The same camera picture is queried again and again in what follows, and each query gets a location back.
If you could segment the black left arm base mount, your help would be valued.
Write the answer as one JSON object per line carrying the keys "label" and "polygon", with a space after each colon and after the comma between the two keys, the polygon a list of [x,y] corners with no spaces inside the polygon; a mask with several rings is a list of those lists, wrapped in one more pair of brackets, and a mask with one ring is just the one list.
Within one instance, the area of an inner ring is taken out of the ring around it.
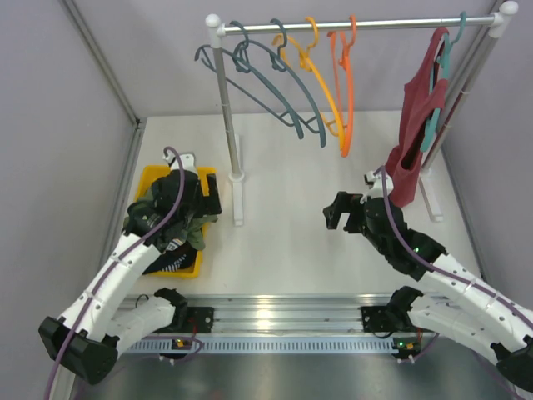
{"label": "black left arm base mount", "polygon": [[189,307],[182,325],[183,333],[210,333],[214,323],[213,307]]}

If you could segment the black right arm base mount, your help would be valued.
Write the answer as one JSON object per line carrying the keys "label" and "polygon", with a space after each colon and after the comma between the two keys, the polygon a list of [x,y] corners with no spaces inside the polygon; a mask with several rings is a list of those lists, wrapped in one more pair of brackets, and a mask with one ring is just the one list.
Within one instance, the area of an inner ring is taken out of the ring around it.
{"label": "black right arm base mount", "polygon": [[398,330],[398,318],[388,306],[365,306],[361,308],[363,331],[377,338],[389,338]]}

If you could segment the olive green tank top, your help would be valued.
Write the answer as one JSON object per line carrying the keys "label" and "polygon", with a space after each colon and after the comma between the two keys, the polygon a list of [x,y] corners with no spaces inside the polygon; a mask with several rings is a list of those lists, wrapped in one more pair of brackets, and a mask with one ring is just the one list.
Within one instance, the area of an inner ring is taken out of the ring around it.
{"label": "olive green tank top", "polygon": [[[143,237],[165,216],[166,213],[155,208],[153,201],[134,202],[127,209],[122,226],[123,231]],[[147,239],[147,242],[153,244],[161,253],[177,250],[185,243],[196,251],[201,251],[206,246],[202,228],[208,223],[215,223],[217,219],[217,215],[190,218],[171,217],[162,228]]]}

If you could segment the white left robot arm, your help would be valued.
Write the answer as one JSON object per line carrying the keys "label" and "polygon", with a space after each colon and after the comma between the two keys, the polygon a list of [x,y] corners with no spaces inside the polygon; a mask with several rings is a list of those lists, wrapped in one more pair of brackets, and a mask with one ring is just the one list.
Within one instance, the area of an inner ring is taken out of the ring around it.
{"label": "white left robot arm", "polygon": [[144,169],[112,255],[76,302],[59,317],[46,317],[38,329],[52,360],[95,385],[143,338],[205,330],[175,289],[158,289],[129,312],[117,310],[142,275],[197,275],[205,228],[222,212],[216,172],[212,167]]}

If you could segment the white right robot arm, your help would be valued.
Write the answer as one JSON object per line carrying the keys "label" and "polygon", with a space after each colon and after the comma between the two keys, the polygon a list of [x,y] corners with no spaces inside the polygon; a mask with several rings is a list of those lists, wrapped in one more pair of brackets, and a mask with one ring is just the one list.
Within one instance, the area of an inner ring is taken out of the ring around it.
{"label": "white right robot arm", "polygon": [[403,212],[382,197],[339,192],[323,210],[326,227],[342,214],[347,233],[360,233],[417,287],[396,290],[388,318],[398,330],[424,328],[476,352],[514,386],[532,390],[532,311],[463,267],[446,248],[410,227]]}

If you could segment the orange plastic hanger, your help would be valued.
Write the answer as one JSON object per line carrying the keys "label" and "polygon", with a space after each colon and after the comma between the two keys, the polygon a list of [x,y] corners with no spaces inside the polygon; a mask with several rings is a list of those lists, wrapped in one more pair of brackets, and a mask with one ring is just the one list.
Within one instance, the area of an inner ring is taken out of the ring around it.
{"label": "orange plastic hanger", "polygon": [[351,48],[356,42],[357,27],[356,15],[352,14],[351,39],[347,41],[344,32],[330,31],[331,60],[334,73],[336,101],[334,105],[339,114],[340,122],[332,119],[326,123],[331,135],[338,138],[341,156],[346,158],[351,150],[354,127],[355,85],[351,67]]}

